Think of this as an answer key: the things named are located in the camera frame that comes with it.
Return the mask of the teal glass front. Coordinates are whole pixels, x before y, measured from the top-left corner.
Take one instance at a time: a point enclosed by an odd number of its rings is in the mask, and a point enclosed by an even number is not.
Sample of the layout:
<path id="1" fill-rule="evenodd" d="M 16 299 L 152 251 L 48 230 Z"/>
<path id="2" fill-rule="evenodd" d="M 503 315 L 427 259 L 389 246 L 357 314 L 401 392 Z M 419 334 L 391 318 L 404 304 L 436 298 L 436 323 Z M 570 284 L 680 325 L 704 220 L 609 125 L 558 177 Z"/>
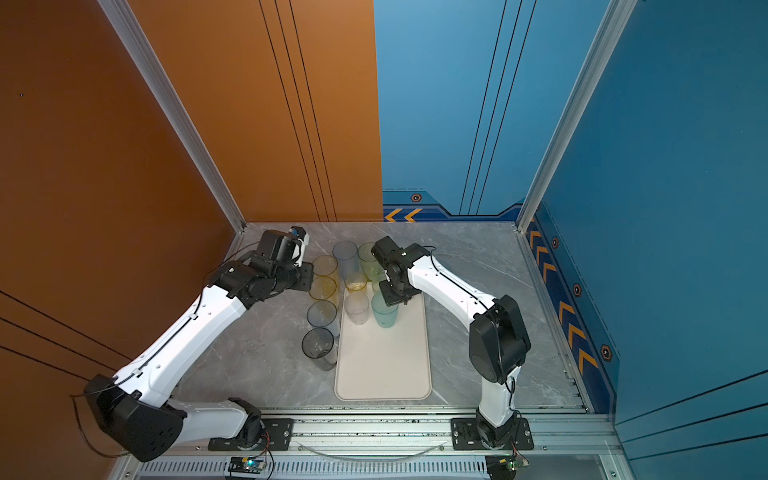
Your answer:
<path id="1" fill-rule="evenodd" d="M 397 320 L 398 306 L 388 305 L 381 292 L 374 294 L 371 300 L 374 318 L 381 328 L 392 328 Z"/>

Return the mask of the small yellow glass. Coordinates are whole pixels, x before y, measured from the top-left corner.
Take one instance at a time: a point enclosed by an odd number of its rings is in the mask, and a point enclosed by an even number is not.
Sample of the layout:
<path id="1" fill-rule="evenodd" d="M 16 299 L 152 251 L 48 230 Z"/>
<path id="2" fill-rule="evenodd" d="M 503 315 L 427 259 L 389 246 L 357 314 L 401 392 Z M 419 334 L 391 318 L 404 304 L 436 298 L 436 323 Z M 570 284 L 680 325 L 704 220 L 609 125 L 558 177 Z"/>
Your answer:
<path id="1" fill-rule="evenodd" d="M 348 294 L 365 293 L 367 290 L 368 278 L 361 271 L 349 273 L 344 280 L 344 286 Z"/>

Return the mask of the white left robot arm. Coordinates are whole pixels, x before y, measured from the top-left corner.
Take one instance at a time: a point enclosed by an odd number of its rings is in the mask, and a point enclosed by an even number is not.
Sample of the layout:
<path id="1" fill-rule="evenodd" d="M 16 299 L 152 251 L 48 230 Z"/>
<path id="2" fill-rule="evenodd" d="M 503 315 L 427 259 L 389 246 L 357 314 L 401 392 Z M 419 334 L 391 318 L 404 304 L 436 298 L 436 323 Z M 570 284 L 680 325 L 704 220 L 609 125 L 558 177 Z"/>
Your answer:
<path id="1" fill-rule="evenodd" d="M 137 358 L 110 377 L 97 375 L 83 391 L 100 428 L 141 462 L 193 441 L 221 440 L 240 450 L 261 445 L 260 410 L 231 397 L 219 403 L 181 402 L 172 393 L 195 361 L 253 305 L 286 290 L 309 291 L 313 266 L 302 227 L 267 230 L 249 251 L 216 267 L 198 298 Z"/>

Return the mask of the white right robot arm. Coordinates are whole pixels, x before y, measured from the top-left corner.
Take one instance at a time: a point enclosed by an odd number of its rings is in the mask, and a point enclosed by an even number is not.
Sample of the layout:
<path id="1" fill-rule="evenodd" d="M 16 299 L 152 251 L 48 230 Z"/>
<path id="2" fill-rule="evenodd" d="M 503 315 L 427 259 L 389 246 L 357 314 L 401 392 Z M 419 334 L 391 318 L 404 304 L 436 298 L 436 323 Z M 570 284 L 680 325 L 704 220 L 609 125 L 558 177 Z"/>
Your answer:
<path id="1" fill-rule="evenodd" d="M 522 311 L 509 295 L 495 297 L 463 280 L 420 244 L 401 247 L 388 236 L 371 248 L 386 279 L 380 291 L 389 306 L 425 294 L 467 329 L 468 358 L 482 377 L 476 411 L 478 435 L 488 449 L 519 448 L 523 417 L 515 407 L 518 377 L 532 348 Z"/>

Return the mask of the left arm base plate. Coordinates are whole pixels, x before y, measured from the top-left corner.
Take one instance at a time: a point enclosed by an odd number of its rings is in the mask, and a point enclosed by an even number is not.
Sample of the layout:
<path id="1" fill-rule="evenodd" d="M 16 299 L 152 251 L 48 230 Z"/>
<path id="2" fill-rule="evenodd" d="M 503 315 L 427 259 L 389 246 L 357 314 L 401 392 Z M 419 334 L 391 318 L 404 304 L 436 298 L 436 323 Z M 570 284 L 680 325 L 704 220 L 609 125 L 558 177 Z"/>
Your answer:
<path id="1" fill-rule="evenodd" d="M 261 418 L 248 420 L 234 438 L 209 440 L 209 451 L 287 451 L 293 434 L 294 420 L 290 418 Z"/>

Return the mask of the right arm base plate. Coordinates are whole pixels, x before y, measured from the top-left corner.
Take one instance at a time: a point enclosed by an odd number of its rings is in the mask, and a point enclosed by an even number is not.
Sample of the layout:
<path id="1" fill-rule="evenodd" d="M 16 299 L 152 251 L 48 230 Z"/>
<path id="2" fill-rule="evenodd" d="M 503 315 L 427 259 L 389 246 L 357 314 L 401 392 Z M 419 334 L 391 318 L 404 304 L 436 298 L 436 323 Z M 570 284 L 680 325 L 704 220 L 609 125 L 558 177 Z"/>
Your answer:
<path id="1" fill-rule="evenodd" d="M 452 445 L 455 450 L 517 450 L 535 448 L 529 422 L 513 416 L 503 426 L 494 427 L 482 417 L 453 418 L 450 421 Z"/>

